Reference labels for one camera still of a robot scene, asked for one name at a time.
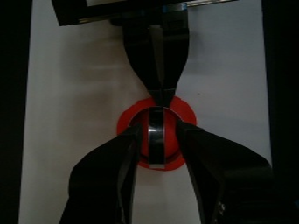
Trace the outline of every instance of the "white background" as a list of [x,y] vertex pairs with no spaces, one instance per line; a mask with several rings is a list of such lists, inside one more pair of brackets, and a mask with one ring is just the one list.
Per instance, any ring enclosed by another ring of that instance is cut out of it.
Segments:
[[[189,9],[191,49],[177,87],[199,125],[269,160],[261,6],[239,0]],[[117,118],[148,97],[108,21],[59,27],[33,0],[20,224],[56,224],[71,169],[116,135]],[[197,224],[185,166],[137,168],[133,224]]]

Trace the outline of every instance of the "red ring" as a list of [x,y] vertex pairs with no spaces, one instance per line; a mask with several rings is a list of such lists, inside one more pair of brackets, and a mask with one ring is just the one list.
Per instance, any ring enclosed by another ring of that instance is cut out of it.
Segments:
[[[139,165],[144,168],[149,168],[145,156],[148,155],[148,144],[147,144],[147,131],[148,131],[148,113],[145,109],[155,107],[155,101],[152,98],[147,98],[137,101],[120,115],[116,124],[116,133],[120,134],[132,123],[143,124],[143,146],[141,146],[141,159]],[[179,150],[179,143],[175,136],[175,123],[176,119],[180,118],[187,123],[196,125],[196,116],[193,114],[189,104],[183,101],[179,97],[172,98],[169,109],[164,111],[164,150],[165,150],[165,165],[163,169],[155,169],[157,171],[172,171],[183,166],[184,159]]]

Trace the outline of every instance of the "white wall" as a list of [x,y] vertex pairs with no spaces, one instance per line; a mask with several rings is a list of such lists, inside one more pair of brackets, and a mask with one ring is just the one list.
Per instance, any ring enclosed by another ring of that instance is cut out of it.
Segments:
[[[189,9],[189,29],[177,96],[207,131],[269,160],[260,0]],[[20,224],[59,223],[73,165],[145,97],[120,28],[108,21],[59,27],[51,1],[33,0]],[[185,166],[137,169],[133,224],[147,223],[200,223]]]

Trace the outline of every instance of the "black border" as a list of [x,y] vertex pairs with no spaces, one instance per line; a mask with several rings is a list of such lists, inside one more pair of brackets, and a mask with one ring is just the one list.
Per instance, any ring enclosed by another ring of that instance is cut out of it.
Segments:
[[19,221],[32,0],[1,3],[0,223]]
[[275,189],[299,200],[299,1],[263,0],[263,13]]

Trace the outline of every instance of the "black frame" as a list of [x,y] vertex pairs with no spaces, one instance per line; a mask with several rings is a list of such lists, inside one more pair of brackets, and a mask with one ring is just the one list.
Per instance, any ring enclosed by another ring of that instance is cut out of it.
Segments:
[[[263,0],[265,70],[271,125],[272,164],[276,188],[291,200],[299,198],[299,126],[295,76],[299,52],[296,0]],[[5,2],[1,16],[1,139],[0,223],[19,220],[24,150],[24,108],[28,73],[32,0]]]
[[0,223],[19,221],[32,0],[1,5]]
[[[161,7],[181,2],[196,3],[199,0],[125,0],[88,6],[87,0],[51,0],[60,25],[76,25],[101,19],[119,18],[120,13]],[[207,4],[236,0],[205,0]]]

